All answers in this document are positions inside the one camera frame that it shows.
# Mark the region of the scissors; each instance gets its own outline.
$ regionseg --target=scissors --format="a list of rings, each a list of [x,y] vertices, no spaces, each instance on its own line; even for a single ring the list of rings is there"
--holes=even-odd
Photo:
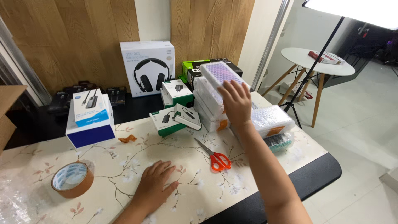
[[[211,160],[211,168],[215,171],[222,171],[224,169],[231,169],[231,161],[224,155],[221,153],[216,153],[211,151],[208,147],[206,147],[205,145],[203,145],[203,143],[201,143],[198,139],[194,138],[200,146],[202,146],[202,148],[210,155],[210,160]],[[224,161],[220,158],[220,156],[225,158],[225,161],[228,162],[228,164],[225,164]]]

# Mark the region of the light stand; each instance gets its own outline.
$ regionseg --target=light stand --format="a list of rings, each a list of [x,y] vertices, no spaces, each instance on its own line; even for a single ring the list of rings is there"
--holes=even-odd
[[[315,67],[316,64],[318,63],[319,59],[322,57],[323,53],[324,53],[325,50],[326,50],[326,47],[329,45],[329,43],[330,43],[330,41],[332,40],[333,36],[336,34],[336,31],[339,29],[339,27],[340,27],[341,23],[343,22],[344,18],[345,18],[344,16],[342,16],[342,17],[340,18],[340,21],[337,23],[337,25],[336,25],[336,27],[334,28],[332,34],[330,35],[328,41],[326,42],[325,46],[322,48],[321,52],[319,53],[318,58],[315,60],[314,64],[312,65],[312,67],[311,67],[310,70],[308,71],[307,75],[304,77],[303,81],[301,82],[301,85],[299,86],[298,90],[297,90],[296,93],[294,94],[293,99],[292,99],[290,102],[287,101],[286,103],[280,105],[280,107],[286,106],[286,107],[284,108],[284,111],[285,111],[286,113],[287,113],[287,111],[290,109],[290,107],[293,108],[293,112],[295,113],[295,116],[296,116],[296,119],[297,119],[297,123],[298,123],[298,125],[299,125],[300,128],[301,128],[300,120],[299,120],[299,118],[297,117],[295,105],[293,104],[293,102],[294,102],[294,100],[297,98],[297,95],[298,95],[298,93],[300,92],[300,90],[303,88],[304,84],[310,80],[310,78],[311,78],[310,75],[311,75],[312,71],[314,70],[314,67]]]

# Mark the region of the wooden wall panel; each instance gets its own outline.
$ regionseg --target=wooden wall panel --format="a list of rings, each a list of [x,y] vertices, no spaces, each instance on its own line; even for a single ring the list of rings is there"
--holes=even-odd
[[[129,86],[119,42],[139,41],[133,0],[0,0],[0,15],[50,94]]]
[[[182,61],[229,58],[238,64],[254,0],[171,0],[176,71]]]

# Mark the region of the tile floor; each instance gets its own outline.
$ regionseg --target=tile floor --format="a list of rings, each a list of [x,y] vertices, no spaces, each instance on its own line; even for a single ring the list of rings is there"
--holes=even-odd
[[[379,176],[398,166],[398,77],[375,62],[352,81],[323,89],[315,128],[314,99],[296,103],[303,130],[340,163],[341,177],[305,200],[314,224],[397,224],[398,194]],[[277,104],[282,95],[265,98]],[[288,114],[294,118],[293,110]]]

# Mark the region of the round white table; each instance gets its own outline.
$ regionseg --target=round white table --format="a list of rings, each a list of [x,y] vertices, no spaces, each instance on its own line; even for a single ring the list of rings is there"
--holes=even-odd
[[[263,96],[265,94],[267,94],[267,92],[269,92],[273,87],[275,87],[280,81],[282,81],[288,74],[290,74],[291,71],[295,67],[297,67],[297,66],[302,67],[298,76],[295,78],[293,83],[290,85],[289,89],[286,91],[285,95],[279,101],[278,105],[281,105],[286,100],[287,96],[292,91],[294,86],[297,84],[297,82],[299,81],[299,79],[301,78],[301,76],[303,75],[305,70],[310,69],[312,67],[312,65],[314,64],[315,59],[313,59],[311,56],[308,55],[308,53],[310,51],[312,51],[312,50],[304,49],[304,48],[297,48],[297,47],[289,47],[289,48],[282,49],[281,50],[282,56],[285,57],[287,60],[293,62],[294,65],[291,68],[289,68],[289,70],[287,70],[285,72],[285,74],[283,74],[274,84],[272,84],[265,91],[265,93],[263,93]],[[312,73],[310,74],[310,77],[312,77],[314,75],[314,72],[321,73],[321,77],[319,79],[319,86],[318,86],[318,92],[316,94],[314,115],[312,117],[311,127],[315,127],[316,115],[318,113],[319,101],[321,99],[325,74],[337,75],[337,76],[348,76],[348,75],[354,74],[355,69],[348,63],[344,63],[343,65],[331,65],[331,64],[317,63],[316,66],[314,67]],[[310,82],[308,81],[304,85],[300,96],[297,98],[298,101],[300,101],[300,99],[303,97],[305,90],[307,89],[307,86],[309,83]]]

